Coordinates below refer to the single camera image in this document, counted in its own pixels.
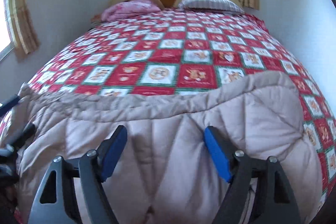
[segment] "bed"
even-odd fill
[[[166,7],[161,12],[98,24],[44,65],[29,85],[39,93],[193,95],[246,75],[281,71],[300,93],[305,133],[322,168],[322,206],[336,182],[336,124],[309,72],[256,17],[182,11],[181,0],[160,1]]]

